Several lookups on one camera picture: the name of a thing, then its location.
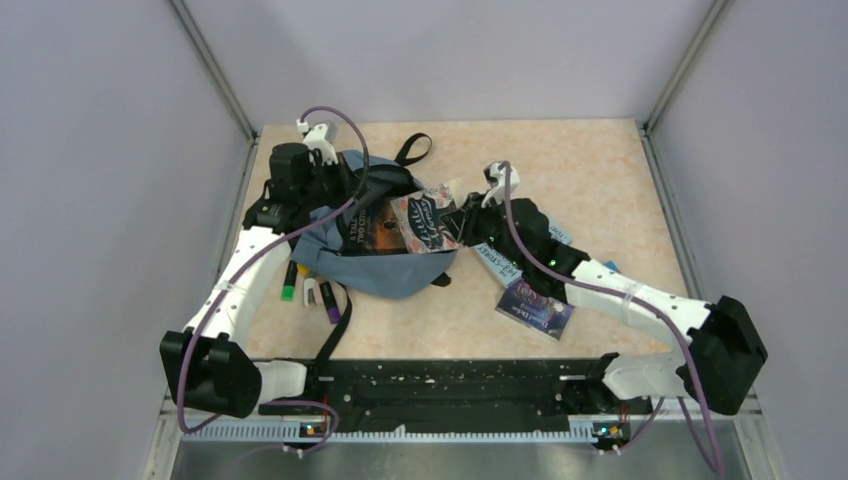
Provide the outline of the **floral Little Women book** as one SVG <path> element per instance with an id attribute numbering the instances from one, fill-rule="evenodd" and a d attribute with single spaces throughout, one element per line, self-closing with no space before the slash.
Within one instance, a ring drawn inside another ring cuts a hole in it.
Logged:
<path id="1" fill-rule="evenodd" d="M 443 217 L 459 209 L 456 193 L 460 184 L 454 179 L 390 201 L 408 253 L 422 255 L 459 248 Z"/>

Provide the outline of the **blue grey backpack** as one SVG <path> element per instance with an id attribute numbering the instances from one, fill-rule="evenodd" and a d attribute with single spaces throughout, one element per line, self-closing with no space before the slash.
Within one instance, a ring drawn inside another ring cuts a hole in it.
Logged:
<path id="1" fill-rule="evenodd" d="M 293 243 L 291 259 L 343 287 L 392 300 L 409 298 L 430 285 L 448 286 L 447 270 L 455 261 L 455 250 L 372 256 L 341 252 L 343 230 L 357 212 L 381 199 L 394 200 L 423 188 L 409 171 L 429 152 L 410 154 L 416 141 L 423 139 L 431 137 L 421 132 L 410 136 L 392 160 L 371 156 L 364 194 L 335 219 L 302 234 Z"/>

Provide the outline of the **dark orange thick book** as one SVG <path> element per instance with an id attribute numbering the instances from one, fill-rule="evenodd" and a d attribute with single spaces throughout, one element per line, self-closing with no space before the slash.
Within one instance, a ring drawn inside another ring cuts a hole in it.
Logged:
<path id="1" fill-rule="evenodd" d="M 343 254 L 372 256 L 408 252 L 391 201 L 392 198 L 376 201 L 352 217 L 343 230 Z"/>

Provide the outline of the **dark purple galaxy book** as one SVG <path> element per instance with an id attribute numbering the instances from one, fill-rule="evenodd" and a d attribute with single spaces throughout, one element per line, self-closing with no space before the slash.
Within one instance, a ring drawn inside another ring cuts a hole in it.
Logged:
<path id="1" fill-rule="evenodd" d="M 524 280 L 519 279 L 506 288 L 495 310 L 535 332 L 559 341 L 574 307 L 537 293 Z"/>

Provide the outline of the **light blue treehouse book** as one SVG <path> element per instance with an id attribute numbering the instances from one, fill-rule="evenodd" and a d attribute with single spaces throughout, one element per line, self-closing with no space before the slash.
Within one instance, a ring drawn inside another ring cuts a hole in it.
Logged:
<path id="1" fill-rule="evenodd" d="M 560 243 L 569 245 L 572 242 L 571 235 L 556 224 L 552 224 L 549 231 L 552 238 Z M 473 247 L 473 251 L 503 287 L 508 288 L 521 279 L 522 271 L 493 248 L 479 244 Z"/>

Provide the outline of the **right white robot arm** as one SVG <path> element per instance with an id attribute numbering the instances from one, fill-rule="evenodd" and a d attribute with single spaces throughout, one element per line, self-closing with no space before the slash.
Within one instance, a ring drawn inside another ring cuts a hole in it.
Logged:
<path id="1" fill-rule="evenodd" d="M 557 240 L 529 199 L 483 205 L 474 194 L 442 221 L 458 242 L 502 255 L 536 292 L 603 313 L 668 346 L 659 354 L 607 354 L 601 375 L 586 385 L 589 404 L 600 412 L 636 397 L 688 396 L 713 413 L 735 415 L 768 359 L 741 301 L 691 299 L 632 280 Z"/>

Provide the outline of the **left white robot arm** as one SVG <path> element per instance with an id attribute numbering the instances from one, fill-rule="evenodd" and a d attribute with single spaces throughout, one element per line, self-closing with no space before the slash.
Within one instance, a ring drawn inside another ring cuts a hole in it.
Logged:
<path id="1" fill-rule="evenodd" d="M 326 140 L 272 149 L 270 176 L 247 209 L 235 249 L 199 311 L 180 331 L 165 333 L 159 352 L 176 415 L 185 432 L 189 410 L 245 418 L 283 400 L 297 413 L 319 404 L 320 386 L 300 361 L 255 361 L 246 351 L 259 304 L 281 266 L 307 233 L 351 204 L 356 179 Z"/>

